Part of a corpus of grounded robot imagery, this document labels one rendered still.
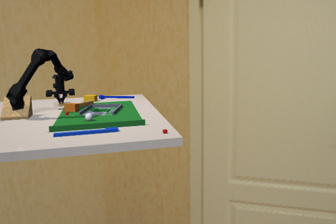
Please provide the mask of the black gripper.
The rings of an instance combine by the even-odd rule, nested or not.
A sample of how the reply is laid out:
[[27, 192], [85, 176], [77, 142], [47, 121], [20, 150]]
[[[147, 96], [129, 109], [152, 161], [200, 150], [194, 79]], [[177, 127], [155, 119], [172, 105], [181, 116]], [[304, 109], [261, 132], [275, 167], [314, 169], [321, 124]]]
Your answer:
[[56, 86], [56, 91], [47, 90], [46, 91], [46, 97], [51, 97], [52, 94], [54, 94], [54, 97], [60, 103], [60, 95], [59, 94], [62, 94], [62, 104], [63, 104], [65, 97], [67, 97], [67, 94], [75, 95], [74, 89], [68, 89], [68, 91], [64, 91], [64, 84], [55, 84], [55, 86]]

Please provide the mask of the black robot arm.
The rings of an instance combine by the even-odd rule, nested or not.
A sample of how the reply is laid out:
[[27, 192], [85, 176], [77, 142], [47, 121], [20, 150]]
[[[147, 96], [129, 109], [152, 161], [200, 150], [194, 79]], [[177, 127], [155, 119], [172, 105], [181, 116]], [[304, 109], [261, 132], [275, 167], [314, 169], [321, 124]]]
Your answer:
[[[12, 85], [6, 95], [6, 98], [10, 100], [12, 110], [24, 109], [24, 95], [27, 92], [25, 87], [36, 72], [37, 68], [46, 61], [52, 61], [54, 64], [54, 70], [58, 73], [57, 75], [54, 74], [52, 76], [52, 78], [55, 79], [55, 84], [63, 84], [64, 81], [74, 78], [73, 72], [71, 70], [67, 71], [67, 69], [62, 66], [62, 63], [55, 52], [39, 48], [34, 50], [31, 55], [31, 62], [29, 66], [19, 81]], [[56, 90], [55, 84], [53, 84], [53, 87]]]

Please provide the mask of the white golf ball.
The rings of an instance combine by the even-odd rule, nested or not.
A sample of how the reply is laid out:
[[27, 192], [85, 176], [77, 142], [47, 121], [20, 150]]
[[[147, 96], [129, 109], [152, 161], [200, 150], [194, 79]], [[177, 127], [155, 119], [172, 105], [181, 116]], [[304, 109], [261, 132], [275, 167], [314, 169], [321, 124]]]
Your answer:
[[93, 115], [91, 113], [86, 114], [85, 119], [87, 121], [91, 121], [93, 119]]

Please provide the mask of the blue flat bar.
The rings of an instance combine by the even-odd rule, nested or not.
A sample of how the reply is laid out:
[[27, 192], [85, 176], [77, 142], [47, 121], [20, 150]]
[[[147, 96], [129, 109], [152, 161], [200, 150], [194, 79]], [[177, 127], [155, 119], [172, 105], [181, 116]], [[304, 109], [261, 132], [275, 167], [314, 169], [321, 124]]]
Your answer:
[[61, 137], [61, 136], [73, 136], [73, 135], [88, 135], [88, 134], [101, 134], [101, 133], [113, 133], [118, 132], [118, 127], [110, 127], [102, 130], [89, 130], [89, 131], [68, 131], [68, 132], [61, 132], [61, 133], [54, 133], [54, 137]]

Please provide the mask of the green flat mat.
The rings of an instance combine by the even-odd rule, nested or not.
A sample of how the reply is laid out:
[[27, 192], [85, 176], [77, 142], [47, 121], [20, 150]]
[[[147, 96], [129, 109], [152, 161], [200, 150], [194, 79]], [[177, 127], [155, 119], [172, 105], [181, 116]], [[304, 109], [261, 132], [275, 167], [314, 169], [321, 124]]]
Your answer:
[[65, 116], [64, 109], [62, 110], [59, 118], [55, 121], [53, 126], [57, 125], [73, 125], [73, 124], [89, 124], [89, 123], [104, 123], [112, 121], [129, 121], [129, 120], [142, 120], [138, 111], [131, 101], [115, 101], [115, 102], [104, 102], [104, 103], [94, 103], [94, 104], [123, 104], [123, 107], [115, 113], [115, 115], [104, 116], [93, 116], [91, 121], [85, 119], [85, 115], [79, 116], [78, 112], [85, 109], [88, 106], [81, 107], [78, 112], [68, 112]]

